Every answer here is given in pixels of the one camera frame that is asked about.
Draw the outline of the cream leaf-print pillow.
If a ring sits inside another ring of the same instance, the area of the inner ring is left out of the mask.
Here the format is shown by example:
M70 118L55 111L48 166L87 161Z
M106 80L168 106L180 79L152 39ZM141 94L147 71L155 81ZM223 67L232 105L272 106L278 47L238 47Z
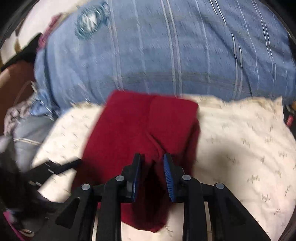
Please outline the cream leaf-print pillow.
M283 121L282 98L224 102L188 95L199 105L201 127L194 177L224 185L247 208L271 240L288 240L295 232L295 139ZM81 103L57 119L33 160L65 164L81 158L103 105ZM50 201L70 196L76 172L53 175L39 189ZM182 240L183 205L175 204L159 232L122 223L122 240Z

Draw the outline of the mauve crumpled cloth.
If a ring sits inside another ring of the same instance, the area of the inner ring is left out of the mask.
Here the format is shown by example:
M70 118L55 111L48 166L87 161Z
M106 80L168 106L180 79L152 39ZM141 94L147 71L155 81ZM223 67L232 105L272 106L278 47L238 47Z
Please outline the mauve crumpled cloth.
M27 99L9 108L4 117L4 135L11 136L20 121L30 114L32 100Z

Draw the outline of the red garment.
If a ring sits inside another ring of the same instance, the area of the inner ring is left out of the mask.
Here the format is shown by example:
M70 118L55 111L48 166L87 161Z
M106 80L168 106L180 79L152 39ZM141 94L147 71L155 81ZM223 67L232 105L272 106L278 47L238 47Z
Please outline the red garment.
M115 91L108 98L85 146L72 188L104 184L140 154L135 202L123 204L121 219L138 230L158 232L168 219L163 157L192 173L200 134L198 104L172 96Z

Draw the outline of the blue plaid pillow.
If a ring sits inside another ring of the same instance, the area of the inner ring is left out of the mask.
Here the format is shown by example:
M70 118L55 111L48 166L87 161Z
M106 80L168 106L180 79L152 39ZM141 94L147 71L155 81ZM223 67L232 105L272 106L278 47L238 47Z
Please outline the blue plaid pillow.
M115 90L290 102L294 39L265 1L90 1L37 52L30 112L56 118Z

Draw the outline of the brown wooden headboard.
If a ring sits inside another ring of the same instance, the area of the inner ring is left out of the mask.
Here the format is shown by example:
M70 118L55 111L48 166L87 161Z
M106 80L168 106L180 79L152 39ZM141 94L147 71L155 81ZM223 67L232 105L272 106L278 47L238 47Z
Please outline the brown wooden headboard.
M32 82L35 82L32 63L18 61L1 72L1 135L7 110L32 95Z

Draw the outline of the grey striped duvet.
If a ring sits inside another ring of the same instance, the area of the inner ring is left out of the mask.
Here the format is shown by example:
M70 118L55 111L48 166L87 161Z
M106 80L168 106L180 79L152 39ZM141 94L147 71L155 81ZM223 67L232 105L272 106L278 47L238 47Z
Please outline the grey striped duvet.
M47 116L30 115L20 121L11 136L1 136L1 166L18 167L20 172L32 168L32 162L54 125Z

